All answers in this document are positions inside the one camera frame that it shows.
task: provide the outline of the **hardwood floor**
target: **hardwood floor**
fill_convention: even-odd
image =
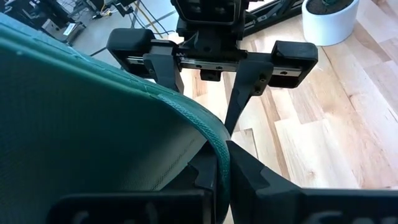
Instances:
[[[276,40],[304,42],[301,16],[246,37],[241,47],[270,52]],[[318,51],[298,88],[267,88],[250,100],[233,140],[302,187],[396,188],[398,1],[360,0],[353,34]],[[224,120],[234,73],[218,83],[194,70],[182,77],[185,95]]]

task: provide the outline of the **plant pot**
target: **plant pot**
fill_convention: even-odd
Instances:
[[[354,29],[359,0],[333,14],[316,15],[307,9],[309,0],[302,4],[303,31],[307,42],[328,46],[345,40]]]

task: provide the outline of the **wire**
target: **wire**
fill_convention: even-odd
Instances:
[[[157,30],[156,26],[152,23],[152,21],[148,18],[148,16],[144,13],[144,11],[137,5],[136,2],[134,2],[134,5],[136,8],[142,13],[142,15],[147,19],[147,21],[150,23],[150,25],[154,28],[154,30],[159,33],[159,30]]]
[[[102,8],[99,12],[99,14],[101,14],[101,16],[111,16],[112,13],[115,13],[118,11],[117,9],[111,11],[109,8],[105,9],[105,11],[104,11],[105,6],[106,5],[105,5],[105,0],[104,0],[104,4],[102,5]]]
[[[133,27],[134,22],[132,21],[131,15],[130,15],[130,14],[128,14],[128,15],[129,15],[129,17],[130,17],[131,27],[134,28],[134,27]],[[134,16],[134,18],[136,19],[136,21],[138,22],[138,24],[141,26],[141,28],[145,29],[145,26],[142,25],[142,21],[138,18],[138,16],[135,15],[134,13],[132,14],[132,16]]]
[[[133,20],[132,20],[132,17],[131,17],[131,15],[130,15],[130,13],[128,14],[128,16],[129,16],[130,21],[131,21],[131,27],[134,28],[134,27],[133,27],[133,26],[134,26],[134,22],[133,22]],[[145,25],[143,24],[144,22],[138,17],[137,14],[135,14],[135,13],[132,12],[132,16],[136,19],[136,21],[137,21],[138,24],[141,26],[141,28],[146,29]],[[165,32],[161,32],[161,33],[154,32],[154,34],[157,34],[157,35],[167,34],[167,35],[168,35],[168,34],[171,33],[171,32],[175,32],[175,31],[174,31],[174,30],[168,30],[168,31],[165,30]],[[104,50],[106,50],[106,47],[103,47],[103,48],[97,50],[96,52],[90,54],[90,57],[93,57],[93,56],[95,56],[95,55],[101,53],[101,52],[104,51]]]
[[[139,2],[140,2],[140,4],[142,4],[142,6],[144,6],[144,9],[145,9],[146,11],[148,11],[149,15],[152,16],[152,18],[154,18],[155,22],[157,22],[157,23],[161,26],[161,28],[164,30],[164,32],[168,35],[169,33],[166,31],[166,29],[164,29],[164,27],[162,26],[162,24],[154,17],[154,15],[152,15],[152,13],[150,13],[150,11],[149,11],[148,8],[145,6],[145,4],[144,4],[141,0],[139,0]]]
[[[137,15],[135,15],[134,13],[132,13],[132,16],[134,16],[134,18],[136,18],[136,21],[137,21],[138,24],[141,26],[141,28],[146,29],[146,27],[145,27],[144,25],[142,25],[142,20],[140,20],[140,19],[138,18]],[[130,17],[130,21],[131,21],[131,26],[133,26],[133,21],[132,21],[132,18],[131,18],[131,16],[130,16],[130,14],[129,14],[129,17]],[[169,34],[169,32],[175,32],[175,31],[174,31],[174,30],[168,30],[168,31],[166,31],[166,32],[161,32],[161,33],[156,33],[156,32],[154,32],[154,34],[157,34],[157,35],[160,35],[160,34]]]
[[[104,50],[106,50],[106,47],[103,47],[103,48],[97,50],[96,52],[92,53],[92,54],[90,55],[90,57],[92,57],[92,56],[94,56],[94,55],[97,55],[97,54],[103,52]]]
[[[89,12],[89,9],[85,8],[85,9],[81,10],[77,15],[74,15],[74,16],[72,17],[72,19],[73,19],[74,21],[78,21],[78,20],[83,16],[83,14],[84,14],[84,13],[87,13],[87,12]]]

